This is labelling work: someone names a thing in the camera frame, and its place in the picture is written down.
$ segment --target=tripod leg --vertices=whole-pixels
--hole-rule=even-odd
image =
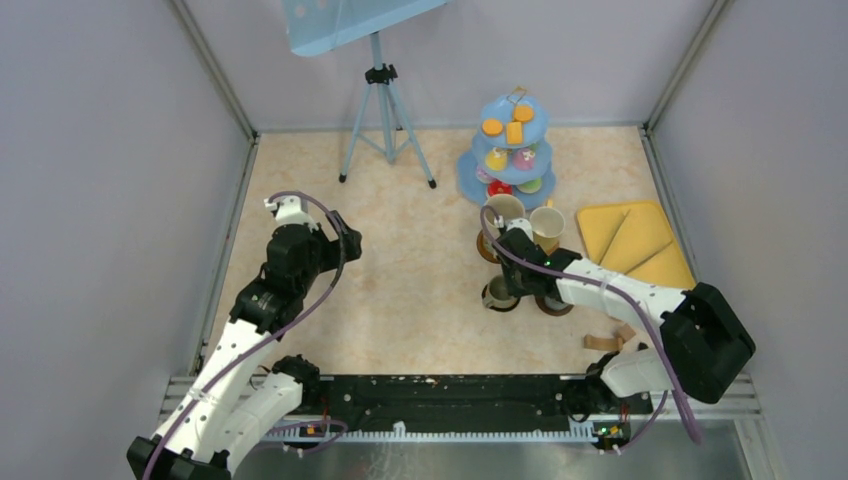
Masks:
[[[388,85],[388,89],[389,95],[391,95],[392,100],[394,101],[396,111],[398,115],[400,115],[399,119],[401,125],[404,130],[406,130],[407,135],[409,135],[409,141],[412,142],[412,146],[415,147],[415,153],[418,154],[418,161],[421,163],[421,168],[424,169],[424,174],[427,175],[427,184],[430,185],[430,188],[436,188],[436,180],[433,178],[433,174],[430,173],[430,167],[427,165],[427,160],[424,160],[424,152],[421,151],[421,145],[418,144],[418,139],[415,137],[412,125],[409,123],[409,117],[406,115],[406,110],[403,108],[403,103],[400,101],[397,88],[395,88],[394,83],[390,83]]]
[[[389,91],[386,89],[388,85],[376,84],[377,94],[380,96],[380,118],[383,122],[383,141],[386,143],[386,160],[389,163],[395,162],[395,146],[392,141],[391,124],[392,118],[389,116]]]
[[[347,147],[347,156],[342,167],[342,173],[339,175],[339,182],[344,183],[347,180],[347,171],[350,168],[350,159],[353,158],[353,147],[356,146],[356,139],[359,137],[359,127],[362,124],[362,117],[365,115],[365,107],[368,106],[368,97],[371,96],[371,85],[365,85],[365,91],[362,93],[362,103],[359,104],[359,112],[356,113],[356,121],[353,122],[353,132],[350,137],[350,146]]]

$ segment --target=tripod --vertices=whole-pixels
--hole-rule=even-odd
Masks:
[[[383,63],[383,53],[380,48],[380,32],[374,32],[371,37],[371,55],[374,57],[374,68],[365,72],[365,92],[363,93],[362,103],[359,105],[359,112],[356,114],[356,121],[353,123],[353,136],[350,139],[350,146],[347,149],[347,157],[345,158],[344,167],[339,175],[339,182],[344,183],[347,180],[347,172],[350,169],[350,160],[353,157],[353,147],[356,146],[356,140],[361,138],[365,143],[374,147],[378,152],[382,153],[389,164],[394,164],[398,154],[404,148],[412,144],[415,148],[415,153],[418,154],[418,161],[421,163],[421,168],[424,169],[424,174],[427,176],[427,184],[430,188],[436,188],[436,180],[433,174],[430,173],[430,167],[427,166],[427,161],[424,160],[424,153],[421,151],[421,145],[418,144],[418,139],[415,138],[415,132],[412,130],[412,124],[409,122],[409,117],[406,114],[406,109],[400,101],[400,96],[397,93],[397,88],[394,85],[394,79],[397,78],[397,70],[394,65],[386,65]],[[370,138],[362,135],[359,131],[362,126],[362,117],[365,115],[365,107],[368,105],[368,97],[371,96],[372,87],[377,88],[377,95],[380,99],[380,117],[383,123],[383,140],[385,148],[380,148]],[[406,130],[409,138],[399,147],[394,144],[394,139],[391,132],[392,119],[389,118],[389,108],[392,110],[394,117],[394,125],[396,131]]]

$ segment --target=beige cup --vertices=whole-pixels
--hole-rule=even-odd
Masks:
[[[524,214],[526,213],[524,210],[524,204],[521,203],[521,200],[505,193],[492,195],[488,200],[486,200],[485,205],[494,208],[495,211],[498,212],[498,215],[503,217],[504,224],[510,220],[515,220],[516,218],[524,218]],[[498,232],[498,228],[494,224],[494,215],[492,215],[492,212],[487,211],[484,218],[486,219],[486,227],[489,232],[492,236],[498,238],[500,236],[500,232]]]
[[[550,254],[559,248],[559,237],[565,232],[565,217],[552,207],[539,207],[530,214],[533,241]]]

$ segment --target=table surface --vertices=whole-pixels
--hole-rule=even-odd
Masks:
[[[525,298],[510,313],[486,310],[483,286],[500,267],[483,260],[475,240],[478,207],[458,190],[456,160],[471,146],[472,129],[417,130],[439,183],[427,186],[411,148],[394,165],[358,142],[347,183],[338,183],[349,132],[265,134],[233,243],[214,347],[241,288],[265,260],[275,224],[262,199],[300,190],[337,209],[362,232],[362,258],[349,263],[329,297],[282,340],[265,365],[301,353],[323,373],[471,374],[583,372],[603,353],[583,348],[583,336],[610,337],[621,325],[577,307],[564,317],[542,313]],[[380,132],[368,132],[382,144]],[[405,139],[399,132],[398,143]],[[656,200],[656,187],[636,127],[552,128],[557,188],[554,206],[569,220],[564,248],[585,254],[574,217],[578,208]],[[333,238],[329,225],[321,221]],[[332,278],[322,275],[309,305]],[[625,345],[650,343],[640,331]]]

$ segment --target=pink toy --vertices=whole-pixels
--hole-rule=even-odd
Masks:
[[[520,148],[512,155],[512,164],[519,170],[532,170],[536,163],[536,152],[530,148]]]
[[[492,183],[495,180],[495,177],[486,173],[486,171],[483,170],[483,167],[478,165],[477,166],[477,180],[480,180],[483,183]]]

